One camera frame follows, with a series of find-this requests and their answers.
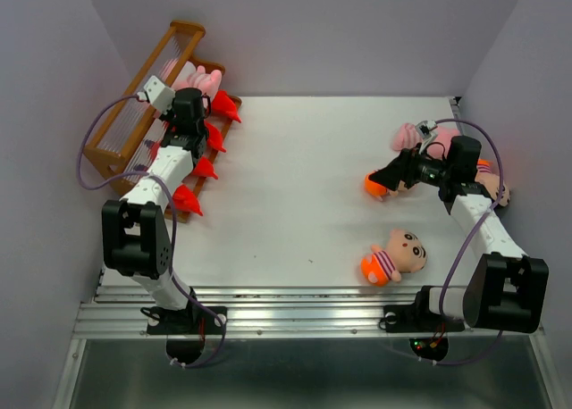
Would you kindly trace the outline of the pink striped pig plush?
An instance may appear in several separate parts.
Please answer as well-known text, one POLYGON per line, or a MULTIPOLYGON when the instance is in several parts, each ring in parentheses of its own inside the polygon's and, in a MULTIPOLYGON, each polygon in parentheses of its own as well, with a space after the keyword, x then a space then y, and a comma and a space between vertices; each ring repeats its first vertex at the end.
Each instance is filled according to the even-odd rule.
POLYGON ((174 90, 197 88, 213 100, 219 91, 222 79, 222 71, 215 69, 208 72, 204 65, 196 66, 192 62, 186 61, 170 87, 174 90))
MULTIPOLYGON (((434 131, 436 138, 433 143, 426 148, 426 152, 434 158, 439 158, 442 154, 447 155, 451 140, 460 135, 457 129, 437 127, 434 131)), ((403 123, 393 136, 390 147, 393 151, 400 151, 404 148, 410 149, 421 143, 423 139, 416 131, 415 125, 409 122, 403 123)))

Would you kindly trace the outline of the pink striped pig plush front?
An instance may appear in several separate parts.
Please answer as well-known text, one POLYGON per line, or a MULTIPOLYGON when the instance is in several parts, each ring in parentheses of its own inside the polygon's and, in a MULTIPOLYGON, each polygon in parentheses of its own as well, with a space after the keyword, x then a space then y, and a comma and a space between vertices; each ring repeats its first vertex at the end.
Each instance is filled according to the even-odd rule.
POLYGON ((222 79, 222 71, 215 69, 208 72, 204 65, 196 66, 192 62, 186 61, 170 87, 174 90, 197 88, 213 100, 219 91, 222 79))

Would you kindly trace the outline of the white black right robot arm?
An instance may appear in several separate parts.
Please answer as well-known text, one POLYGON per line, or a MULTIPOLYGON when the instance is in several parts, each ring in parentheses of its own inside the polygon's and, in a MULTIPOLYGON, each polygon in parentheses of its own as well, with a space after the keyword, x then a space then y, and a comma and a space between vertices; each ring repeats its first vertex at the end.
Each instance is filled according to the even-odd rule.
POLYGON ((549 277, 542 259, 528 256, 495 213, 497 199, 476 179, 481 144, 456 136, 448 155, 435 159, 419 146, 404 149, 369 181, 387 189, 425 183, 439 189, 448 214, 467 234, 462 250, 477 260, 465 288, 424 286, 412 305, 395 309, 392 329, 428 331, 444 322, 465 327, 533 333, 539 325, 549 277))

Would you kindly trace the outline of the red shark plush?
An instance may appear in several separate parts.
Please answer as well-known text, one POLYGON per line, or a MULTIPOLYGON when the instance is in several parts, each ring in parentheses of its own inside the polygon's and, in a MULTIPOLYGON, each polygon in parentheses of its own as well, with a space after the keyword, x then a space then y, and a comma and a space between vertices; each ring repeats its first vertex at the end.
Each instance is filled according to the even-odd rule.
POLYGON ((194 213, 202 216, 200 202, 196 195, 186 185, 180 185, 172 195, 175 209, 178 213, 194 213))
POLYGON ((198 178, 218 179, 218 175, 215 173, 213 164, 205 156, 202 156, 199 159, 195 168, 191 172, 191 175, 198 178))
POLYGON ((217 152, 226 152, 224 147, 224 137, 222 132, 213 124, 209 123, 208 121, 205 122, 206 128, 208 130, 208 139, 207 145, 217 151, 217 152))
POLYGON ((241 122, 239 109, 242 105, 240 98, 230 96, 225 90, 219 90, 211 100, 211 113, 241 122))

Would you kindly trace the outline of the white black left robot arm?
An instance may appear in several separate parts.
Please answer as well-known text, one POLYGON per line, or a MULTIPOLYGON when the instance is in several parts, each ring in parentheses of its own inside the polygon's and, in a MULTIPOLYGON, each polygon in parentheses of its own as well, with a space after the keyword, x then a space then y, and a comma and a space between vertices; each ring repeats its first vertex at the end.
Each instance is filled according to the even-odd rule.
POLYGON ((166 208, 173 194, 202 159, 208 140, 204 96, 197 88, 146 88, 149 102, 167 124, 156 157, 122 199, 102 208, 105 266, 133 279, 154 299, 143 309, 150 335, 202 334, 206 313, 193 288, 173 269, 175 234, 168 231, 166 208))

